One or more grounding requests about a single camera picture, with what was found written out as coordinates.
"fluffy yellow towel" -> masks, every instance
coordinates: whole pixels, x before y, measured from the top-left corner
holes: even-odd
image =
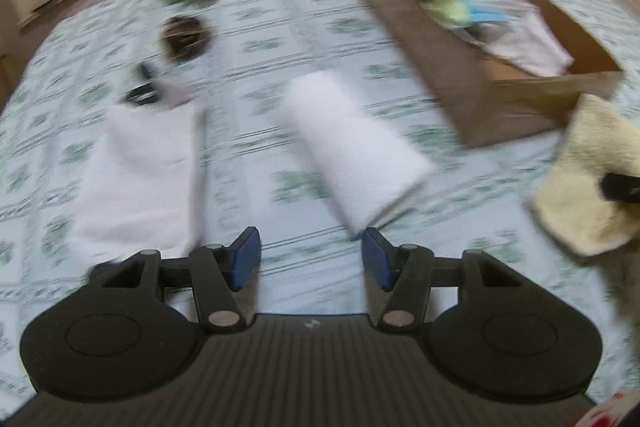
[[[640,130],[610,103],[583,94],[560,157],[532,202],[546,230],[578,255],[613,250],[640,232],[640,204],[606,201],[600,193],[607,172],[640,176]]]

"black handle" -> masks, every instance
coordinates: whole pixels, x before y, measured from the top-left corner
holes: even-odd
[[[600,181],[600,190],[606,200],[622,203],[640,203],[640,178],[609,172]]]
[[[148,82],[128,91],[122,101],[126,103],[133,103],[135,105],[146,105],[148,103],[159,102],[159,100],[160,96],[158,95],[155,86],[151,82]]]
[[[147,80],[151,80],[153,77],[156,76],[151,66],[149,66],[148,62],[140,62],[138,69],[140,71],[140,74],[144,76]]]

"patterned bedsheet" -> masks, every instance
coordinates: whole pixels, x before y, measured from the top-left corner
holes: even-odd
[[[640,25],[612,0],[554,0],[626,70],[614,103],[640,120]],[[210,51],[171,66],[159,27],[196,14],[217,35]],[[438,105],[361,0],[217,0],[164,6],[111,0],[58,25],[28,66],[0,121],[0,413],[33,393],[18,343],[28,322],[82,282],[68,263],[71,206],[106,108],[139,84],[133,65],[155,60],[207,108],[206,239],[244,227],[264,244],[256,282],[263,312],[350,313],[369,306],[359,244],[327,205],[318,174],[297,160],[278,115],[291,78],[338,68],[366,110],[437,163],[428,198],[385,229],[390,240],[458,257],[483,248],[588,315],[604,338],[590,388],[602,400],[640,386],[640,258],[636,247],[577,264],[540,230],[527,194],[553,160],[552,132],[482,150],[460,147]],[[434,309],[452,303],[434,293]]]

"cardboard box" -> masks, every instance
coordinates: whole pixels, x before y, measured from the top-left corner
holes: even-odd
[[[567,74],[537,78],[489,57],[437,24],[415,0],[366,0],[402,46],[469,147],[565,126],[580,93],[609,98],[622,70],[549,0],[529,0],[574,58]]]

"green patterned fabric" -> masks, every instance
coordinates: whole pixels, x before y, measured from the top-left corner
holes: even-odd
[[[638,23],[612,0],[553,1],[619,60],[626,75],[613,103],[640,124]],[[178,65],[162,58],[162,24],[174,15],[195,15],[216,29],[207,54]],[[592,398],[640,386],[640,245],[579,264],[540,230],[526,206],[554,160],[560,133],[463,148],[437,100],[361,0],[171,6],[111,0],[56,27],[0,118],[2,414],[33,392],[20,365],[20,333],[82,283],[66,242],[72,203],[106,109],[140,83],[134,66],[145,59],[183,78],[207,107],[204,239],[228,244],[248,225],[260,229],[258,311],[376,311],[360,245],[349,240],[321,179],[301,162],[278,114],[288,80],[337,68],[367,100],[369,114],[411,139],[439,167],[418,209],[386,227],[389,240],[448,257],[484,248],[598,326],[604,355]],[[434,290],[430,316],[454,299]],[[193,313],[188,301],[181,293],[174,305]]]

